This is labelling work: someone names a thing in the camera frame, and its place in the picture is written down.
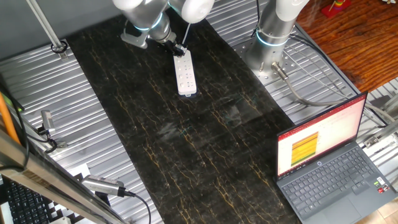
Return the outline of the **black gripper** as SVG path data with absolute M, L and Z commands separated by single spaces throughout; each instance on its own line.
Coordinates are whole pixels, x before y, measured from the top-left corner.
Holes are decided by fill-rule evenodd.
M 187 51 L 187 48 L 182 44 L 178 44 L 176 40 L 168 40 L 164 43 L 166 49 L 173 53 L 173 56 L 181 57 Z

